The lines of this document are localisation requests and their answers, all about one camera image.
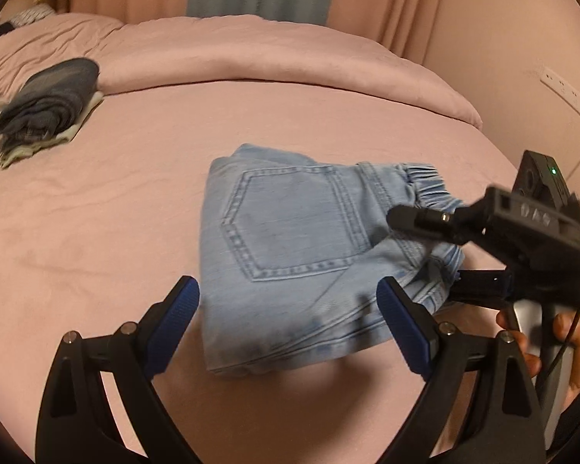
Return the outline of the pink pillow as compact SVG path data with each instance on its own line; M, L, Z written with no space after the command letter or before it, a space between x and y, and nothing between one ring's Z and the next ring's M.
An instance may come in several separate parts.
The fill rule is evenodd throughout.
M0 96L10 99L33 74L60 62L93 59L121 21L92 14L44 18L0 37Z

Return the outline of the small plaid pillow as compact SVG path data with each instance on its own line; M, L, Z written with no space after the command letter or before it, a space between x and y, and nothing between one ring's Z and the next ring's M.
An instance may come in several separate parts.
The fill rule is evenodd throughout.
M15 28L23 27L41 21L56 14L56 11L47 3L37 3L21 10L9 19L11 25Z

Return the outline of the pink bed sheet mattress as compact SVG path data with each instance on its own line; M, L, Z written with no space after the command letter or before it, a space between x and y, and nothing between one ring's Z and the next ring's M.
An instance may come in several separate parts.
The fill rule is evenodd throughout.
M27 454L63 334L111 333L198 273L209 164L242 143L332 164L429 162L469 202L517 174L473 126L353 92L219 82L108 96L73 142L0 170L0 419ZM392 343L218 377L192 324L155 387L207 463L372 463L422 382Z

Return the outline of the pale green folded cloth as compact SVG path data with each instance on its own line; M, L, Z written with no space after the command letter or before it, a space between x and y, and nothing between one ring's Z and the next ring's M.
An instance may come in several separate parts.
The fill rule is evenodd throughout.
M87 121L91 113L97 108L99 104L103 101L103 93L97 90L92 98L90 99L88 106L82 110L78 118L75 119L74 124L71 125L66 130L59 132L51 137L45 137L35 143L17 143L13 148L9 150L4 150L0 158L0 167L2 169L9 168L12 164L30 158L38 152L52 149L54 147L63 145L64 143L70 143L72 139L75 138L77 133L80 131L81 127Z

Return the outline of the white wall socket strip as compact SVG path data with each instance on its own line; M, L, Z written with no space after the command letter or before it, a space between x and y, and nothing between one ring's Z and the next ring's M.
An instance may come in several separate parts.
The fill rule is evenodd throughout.
M541 82L565 101L580 116L580 92L555 71L545 66Z

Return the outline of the pink duvet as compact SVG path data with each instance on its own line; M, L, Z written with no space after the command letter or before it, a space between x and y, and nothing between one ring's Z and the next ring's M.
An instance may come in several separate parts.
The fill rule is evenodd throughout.
M108 93L215 81L318 85L375 96L481 128L476 108L439 75L366 38L256 16L175 17L124 24L97 16Z

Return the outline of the light blue denim pants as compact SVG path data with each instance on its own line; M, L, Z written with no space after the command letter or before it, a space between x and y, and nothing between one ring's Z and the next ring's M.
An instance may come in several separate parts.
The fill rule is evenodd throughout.
M200 234L207 369L298 369L387 341L376 304L387 276L438 311L462 250L391 229L397 205L451 213L460 201L429 164L324 164L253 145L212 161Z

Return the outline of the dark folded jeans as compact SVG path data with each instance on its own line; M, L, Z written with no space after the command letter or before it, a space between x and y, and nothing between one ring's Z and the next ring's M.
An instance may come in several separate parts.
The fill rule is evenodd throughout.
M96 92L98 76L98 64L86 58L33 74L0 114L4 147L35 143L73 125Z

